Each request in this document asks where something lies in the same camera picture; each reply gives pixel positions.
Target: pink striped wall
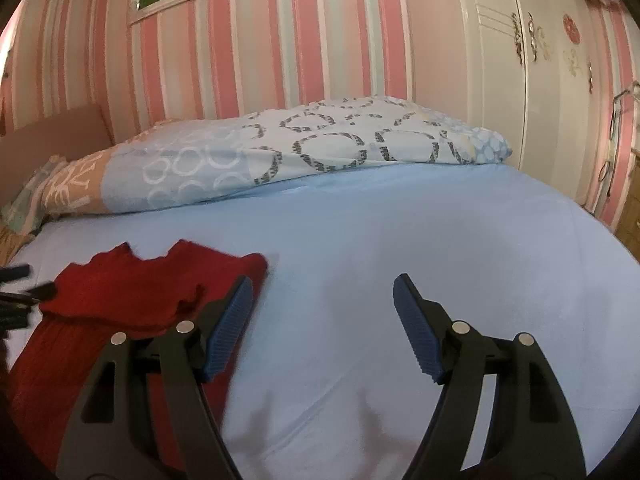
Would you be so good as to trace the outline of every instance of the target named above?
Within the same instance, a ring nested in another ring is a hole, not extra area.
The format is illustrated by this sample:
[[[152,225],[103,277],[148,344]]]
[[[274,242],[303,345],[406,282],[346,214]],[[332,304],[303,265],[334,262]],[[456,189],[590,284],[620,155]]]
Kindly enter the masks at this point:
[[[413,96],[404,0],[191,0],[128,25],[129,0],[26,0],[8,131],[97,102],[115,142],[372,92]]]
[[[600,221],[615,230],[626,202],[630,169],[634,163],[631,147],[636,138],[636,118],[634,101],[630,96],[622,101],[620,151],[610,186],[610,196],[604,202],[601,199],[600,205],[596,207],[598,197],[602,193],[598,172],[609,155],[612,98],[640,77],[640,43],[632,40],[640,38],[640,28],[620,0],[593,0],[590,2],[590,10],[597,34],[600,66],[603,71],[600,76],[604,91],[601,108],[602,132],[586,207],[590,210],[595,208]]]

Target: bed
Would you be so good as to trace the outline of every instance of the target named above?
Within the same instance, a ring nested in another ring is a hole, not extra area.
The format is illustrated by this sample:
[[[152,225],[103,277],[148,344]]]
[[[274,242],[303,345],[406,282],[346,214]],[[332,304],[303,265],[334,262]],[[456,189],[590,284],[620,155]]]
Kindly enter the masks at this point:
[[[223,421],[245,479],[402,478],[440,393],[393,308],[402,272],[481,333],[537,338],[589,470],[638,407],[640,266],[575,203],[506,165],[323,173],[210,203],[64,218],[14,258],[34,273],[10,288],[123,242],[153,258],[182,238],[269,262]],[[37,322],[11,333],[10,363]],[[493,386],[486,378],[467,466],[481,455]]]

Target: wooden cabinet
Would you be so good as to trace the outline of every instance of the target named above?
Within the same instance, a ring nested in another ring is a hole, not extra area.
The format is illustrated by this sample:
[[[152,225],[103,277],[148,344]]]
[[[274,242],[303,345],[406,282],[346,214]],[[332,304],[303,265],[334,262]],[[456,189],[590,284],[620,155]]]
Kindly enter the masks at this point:
[[[636,166],[631,179],[629,194],[622,211],[616,237],[640,262],[640,159],[636,155]]]
[[[580,202],[600,131],[585,0],[461,0],[468,121],[503,134],[510,164]]]

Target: metal screw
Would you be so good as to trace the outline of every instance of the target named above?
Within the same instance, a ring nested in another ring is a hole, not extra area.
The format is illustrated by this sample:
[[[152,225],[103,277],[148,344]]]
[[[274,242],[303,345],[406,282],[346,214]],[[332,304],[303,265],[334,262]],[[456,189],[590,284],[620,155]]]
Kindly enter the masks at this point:
[[[193,321],[181,321],[180,323],[178,323],[175,326],[175,329],[181,333],[181,334],[188,334],[189,332],[191,332],[191,330],[193,330],[195,327],[195,325],[193,324]]]
[[[111,336],[111,344],[112,345],[121,345],[127,340],[127,334],[124,332],[116,332]]]
[[[520,341],[524,346],[532,346],[533,343],[536,342],[536,340],[533,339],[533,336],[531,334],[527,334],[526,332],[523,332],[518,336],[518,341]]]
[[[451,327],[456,334],[467,334],[471,330],[471,327],[464,321],[456,321]]]

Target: red cloth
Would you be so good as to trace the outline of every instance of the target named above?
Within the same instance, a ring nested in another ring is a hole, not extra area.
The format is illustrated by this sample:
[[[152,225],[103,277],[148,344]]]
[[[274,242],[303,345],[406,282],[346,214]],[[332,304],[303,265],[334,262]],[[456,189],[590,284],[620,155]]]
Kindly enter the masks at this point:
[[[36,455],[55,470],[76,398],[113,333],[159,335],[178,320],[196,317],[205,303],[224,298],[239,275],[254,283],[255,301],[266,268],[260,254],[238,258],[184,240],[153,260],[140,260],[123,244],[84,266],[70,264],[56,278],[55,299],[40,305],[44,318],[10,373],[12,416]],[[218,421],[233,366],[231,359],[205,386]],[[162,461],[180,468],[159,376],[149,378]]]

